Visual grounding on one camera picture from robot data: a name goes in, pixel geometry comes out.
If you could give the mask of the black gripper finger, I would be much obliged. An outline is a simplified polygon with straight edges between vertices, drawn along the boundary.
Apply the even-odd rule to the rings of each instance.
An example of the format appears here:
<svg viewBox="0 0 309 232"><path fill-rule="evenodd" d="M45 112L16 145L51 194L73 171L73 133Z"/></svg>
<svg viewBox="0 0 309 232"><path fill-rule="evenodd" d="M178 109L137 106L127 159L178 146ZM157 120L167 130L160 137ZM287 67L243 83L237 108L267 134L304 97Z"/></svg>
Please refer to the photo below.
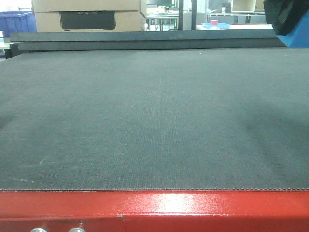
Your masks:
<svg viewBox="0 0 309 232"><path fill-rule="evenodd" d="M265 0L263 5L266 22L277 35L289 34L309 10L308 0Z"/></svg>

